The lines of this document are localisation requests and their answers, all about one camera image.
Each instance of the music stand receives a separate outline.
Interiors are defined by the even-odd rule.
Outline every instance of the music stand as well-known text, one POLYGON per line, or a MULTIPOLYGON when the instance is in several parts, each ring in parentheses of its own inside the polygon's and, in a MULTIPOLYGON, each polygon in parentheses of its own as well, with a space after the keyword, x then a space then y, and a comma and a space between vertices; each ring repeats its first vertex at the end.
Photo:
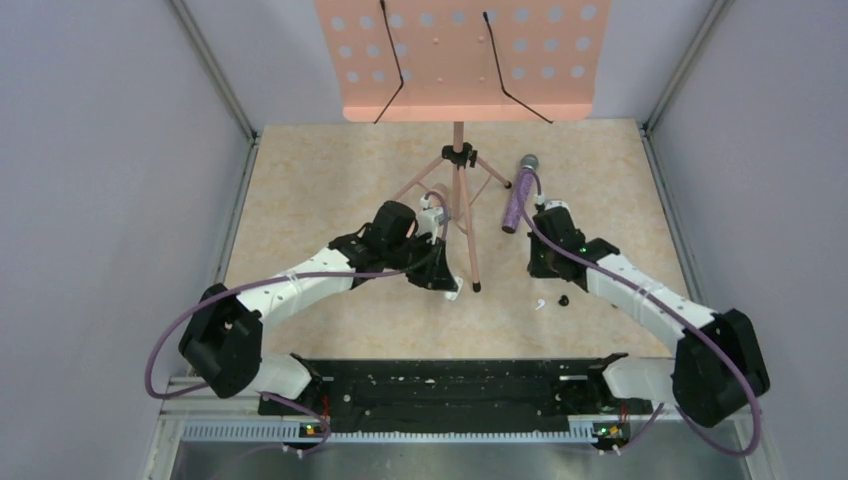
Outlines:
POLYGON ((479 163, 512 184, 464 141, 464 122, 586 118, 611 0, 313 1, 345 118, 453 122, 452 144, 392 199, 428 188, 421 180, 443 161, 454 165, 448 202, 455 221, 466 217, 461 230, 479 292, 466 168, 479 163))

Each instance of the beige tabletop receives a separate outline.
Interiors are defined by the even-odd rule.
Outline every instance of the beige tabletop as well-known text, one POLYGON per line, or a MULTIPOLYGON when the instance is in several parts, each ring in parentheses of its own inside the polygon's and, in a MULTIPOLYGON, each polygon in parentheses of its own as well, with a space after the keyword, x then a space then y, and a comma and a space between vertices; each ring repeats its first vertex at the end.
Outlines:
MULTIPOLYGON (((535 153, 548 198, 565 200, 587 238, 603 237, 655 279, 685 294, 668 226, 632 120, 546 125, 472 123, 471 142, 503 175, 535 153)), ((268 127, 227 274, 228 286, 293 267, 355 232, 380 205, 451 143, 447 123, 268 127)), ((476 192, 488 174, 469 169, 476 192)), ((450 185, 445 163, 426 185, 450 185)), ((401 201, 419 210, 424 193, 401 201)), ((501 231, 510 191, 495 179, 473 207, 482 292, 470 288, 465 236, 451 225, 448 262, 466 285, 450 302, 402 276, 371 280, 290 318, 266 345, 313 358, 528 358, 666 355, 623 313, 576 286, 527 274, 530 242, 523 225, 501 231), (557 300, 567 294, 571 303, 557 300), (539 299, 546 305, 536 310, 539 299)))

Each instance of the white wall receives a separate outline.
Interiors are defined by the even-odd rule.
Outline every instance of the white wall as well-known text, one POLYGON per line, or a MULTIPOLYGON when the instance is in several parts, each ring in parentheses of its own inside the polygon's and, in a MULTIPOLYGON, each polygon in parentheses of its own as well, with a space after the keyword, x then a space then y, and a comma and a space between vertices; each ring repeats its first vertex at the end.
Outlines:
POLYGON ((164 0, 2 3, 0 478, 138 477, 246 153, 164 0))
MULTIPOLYGON (((312 0, 187 3, 255 128, 345 121, 312 0)), ((613 0, 592 116, 646 120, 710 4, 613 0)))
POLYGON ((656 133, 704 290, 754 321, 788 478, 844 478, 848 2, 737 1, 656 133))

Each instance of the purple microphone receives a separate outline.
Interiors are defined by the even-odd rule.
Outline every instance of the purple microphone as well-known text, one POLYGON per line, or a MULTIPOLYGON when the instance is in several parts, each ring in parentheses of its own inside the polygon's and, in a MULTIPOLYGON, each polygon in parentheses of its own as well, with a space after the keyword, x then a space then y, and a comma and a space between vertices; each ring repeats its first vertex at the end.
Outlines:
POLYGON ((527 202, 527 197, 530 196, 530 192, 533 191, 533 185, 535 184, 533 175, 522 176, 522 173, 524 173, 525 168, 529 168, 534 171, 538 170, 539 159, 532 153, 524 155, 519 167, 518 175, 515 176, 515 181, 512 182, 513 185, 516 185, 516 187, 512 190, 512 196, 509 198, 509 203, 506 204, 503 227, 501 227, 506 233, 515 233, 515 229, 521 221, 521 209, 524 208, 524 204, 527 202))

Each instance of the robotic arm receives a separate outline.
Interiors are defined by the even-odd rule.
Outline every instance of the robotic arm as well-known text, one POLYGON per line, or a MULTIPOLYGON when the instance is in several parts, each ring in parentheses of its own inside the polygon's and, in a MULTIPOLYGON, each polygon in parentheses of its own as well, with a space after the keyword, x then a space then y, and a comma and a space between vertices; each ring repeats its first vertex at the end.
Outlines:
POLYGON ((684 330, 655 303, 653 296, 700 329, 724 351, 750 383, 756 396, 769 389, 769 377, 751 321, 738 310, 718 313, 686 300, 636 268, 609 242, 586 241, 562 201, 540 204, 533 222, 559 248, 582 257, 619 278, 588 268, 557 253, 535 233, 530 237, 527 270, 535 278, 561 278, 601 297, 645 327, 671 352, 670 358, 615 354, 589 375, 590 388, 604 404, 641 398, 676 404, 702 426, 712 427, 747 404, 745 393, 718 356, 684 330), (634 290, 624 282, 638 286, 634 290))
MULTIPOLYGON (((444 291, 449 300, 459 295, 462 279, 451 275, 445 240, 436 236, 449 219, 427 197, 421 204, 424 210, 416 215, 406 205, 388 201, 373 222, 275 276, 288 281, 248 290, 200 310, 180 340, 180 353, 220 398, 247 388, 298 398, 320 376, 292 355, 262 352, 263 336, 285 319, 370 278, 399 272, 413 285, 444 291)), ((203 299, 225 290, 222 284, 213 285, 203 299)))

